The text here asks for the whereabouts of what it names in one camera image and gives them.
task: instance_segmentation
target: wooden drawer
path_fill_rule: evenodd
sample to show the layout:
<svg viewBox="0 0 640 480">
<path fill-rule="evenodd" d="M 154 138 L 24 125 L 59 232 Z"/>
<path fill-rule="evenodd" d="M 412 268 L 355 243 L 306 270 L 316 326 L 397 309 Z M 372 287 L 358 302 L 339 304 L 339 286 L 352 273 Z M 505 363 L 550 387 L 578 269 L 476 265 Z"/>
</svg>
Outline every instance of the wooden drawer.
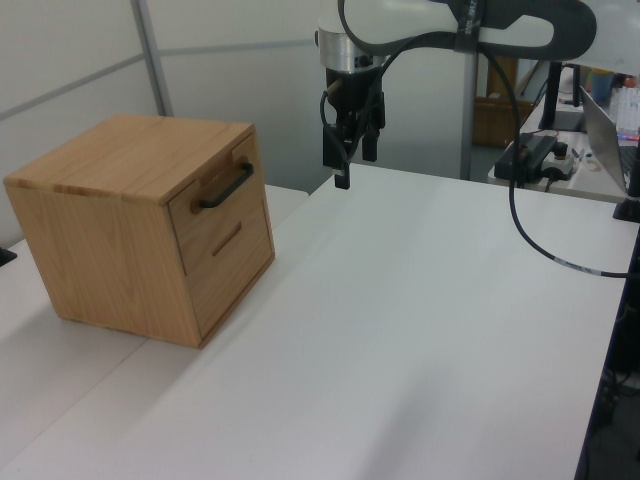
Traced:
<svg viewBox="0 0 640 480">
<path fill-rule="evenodd" d="M 247 164 L 251 170 L 243 169 Z M 213 178 L 212 169 L 216 171 Z M 227 310 L 270 263 L 273 249 L 255 137 L 203 171 L 200 180 L 169 203 L 169 211 L 204 336 L 226 318 Z M 220 198 L 215 207 L 200 206 L 200 200 Z"/>
</svg>

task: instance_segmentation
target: white wall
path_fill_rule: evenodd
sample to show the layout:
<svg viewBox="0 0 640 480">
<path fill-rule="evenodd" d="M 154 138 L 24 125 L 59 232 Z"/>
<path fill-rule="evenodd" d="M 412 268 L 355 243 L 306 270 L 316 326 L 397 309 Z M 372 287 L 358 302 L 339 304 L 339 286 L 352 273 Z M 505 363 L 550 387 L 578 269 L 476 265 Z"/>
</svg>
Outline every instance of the white wall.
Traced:
<svg viewBox="0 0 640 480">
<path fill-rule="evenodd" d="M 312 192 L 330 176 L 319 118 L 324 71 L 312 42 L 320 0 L 144 3 L 176 116 L 254 122 L 269 183 Z M 385 79 L 377 165 L 460 175 L 465 68 L 452 52 L 397 61 Z"/>
<path fill-rule="evenodd" d="M 1 1 L 0 178 L 114 113 L 157 114 L 142 52 L 129 0 Z M 21 238 L 0 188 L 0 246 Z"/>
</svg>

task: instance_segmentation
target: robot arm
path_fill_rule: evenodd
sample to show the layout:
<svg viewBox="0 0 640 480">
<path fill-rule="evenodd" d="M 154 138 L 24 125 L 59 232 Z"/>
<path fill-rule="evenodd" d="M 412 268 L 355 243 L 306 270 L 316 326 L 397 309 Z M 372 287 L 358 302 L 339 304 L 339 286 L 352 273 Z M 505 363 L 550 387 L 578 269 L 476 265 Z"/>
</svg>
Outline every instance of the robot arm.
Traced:
<svg viewBox="0 0 640 480">
<path fill-rule="evenodd" d="M 440 34 L 433 46 L 464 53 L 481 44 L 494 55 L 640 71 L 638 0 L 326 0 L 317 43 L 337 120 L 325 122 L 323 161 L 336 186 L 349 188 L 361 138 L 363 159 L 376 159 L 386 57 L 430 32 Z"/>
</svg>

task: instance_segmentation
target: black clamp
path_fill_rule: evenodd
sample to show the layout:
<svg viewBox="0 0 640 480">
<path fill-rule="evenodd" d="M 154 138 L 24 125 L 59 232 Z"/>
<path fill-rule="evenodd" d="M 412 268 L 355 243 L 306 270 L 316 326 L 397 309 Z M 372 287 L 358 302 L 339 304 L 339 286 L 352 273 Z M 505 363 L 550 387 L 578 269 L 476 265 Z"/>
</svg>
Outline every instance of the black clamp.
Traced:
<svg viewBox="0 0 640 480">
<path fill-rule="evenodd" d="M 458 31 L 453 50 L 462 53 L 475 53 L 482 27 L 485 0 L 465 0 L 462 15 L 458 19 Z"/>
</svg>

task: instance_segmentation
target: white table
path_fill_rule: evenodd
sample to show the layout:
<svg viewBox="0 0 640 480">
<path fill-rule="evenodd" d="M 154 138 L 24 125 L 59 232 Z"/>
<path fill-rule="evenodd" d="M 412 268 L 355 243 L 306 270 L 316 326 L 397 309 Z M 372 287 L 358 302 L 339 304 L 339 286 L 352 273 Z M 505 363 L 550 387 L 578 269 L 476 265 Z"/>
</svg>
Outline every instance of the white table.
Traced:
<svg viewBox="0 0 640 480">
<path fill-rule="evenodd" d="M 275 227 L 308 198 L 267 186 Z M 0 468 L 146 339 L 56 317 L 23 240 L 0 269 Z"/>
<path fill-rule="evenodd" d="M 626 270 L 613 205 L 517 192 Z M 202 351 L 146 341 L 0 478 L 572 479 L 623 281 L 506 191 L 352 166 Z"/>
<path fill-rule="evenodd" d="M 562 83 L 560 85 L 561 91 L 570 91 L 573 86 L 571 84 L 571 69 L 566 69 L 566 72 L 563 72 Z M 567 94 L 558 94 L 558 98 L 568 100 L 571 95 Z M 538 125 L 540 123 L 540 119 L 542 118 L 542 112 L 544 110 L 544 98 L 540 102 L 540 104 L 533 110 L 529 118 L 526 120 L 522 128 L 521 132 L 535 132 L 538 130 Z M 557 111 L 561 112 L 582 112 L 582 106 L 574 107 L 568 104 L 559 103 L 557 105 Z M 556 132 L 552 130 L 547 130 L 537 135 L 555 135 Z M 558 132 L 558 141 L 564 142 L 569 145 L 569 153 L 571 149 L 575 149 L 576 152 L 580 153 L 582 149 L 585 150 L 586 153 L 591 152 L 591 147 L 589 146 L 589 140 L 587 135 L 579 132 Z M 621 145 L 634 145 L 633 142 L 621 142 Z M 547 160 L 553 161 L 553 154 L 549 154 Z M 603 202 L 612 202 L 612 203 L 620 203 L 625 198 L 625 193 L 620 189 L 618 184 L 613 180 L 611 175 L 602 167 L 600 162 L 595 156 L 591 158 L 583 158 L 581 161 L 577 161 L 571 156 L 568 161 L 574 163 L 574 174 L 569 181 L 558 181 L 554 182 L 549 191 L 551 193 L 557 193 L 560 195 L 571 195 L 574 197 L 580 198 L 589 198 L 592 200 L 600 200 Z M 525 185 L 526 189 L 537 190 L 543 192 L 547 185 L 548 179 L 543 178 L 535 183 L 527 183 Z M 491 168 L 487 175 L 487 183 L 494 185 L 502 185 L 507 186 L 509 184 L 508 181 L 502 180 L 500 178 L 496 178 L 495 176 L 495 167 Z"/>
</svg>

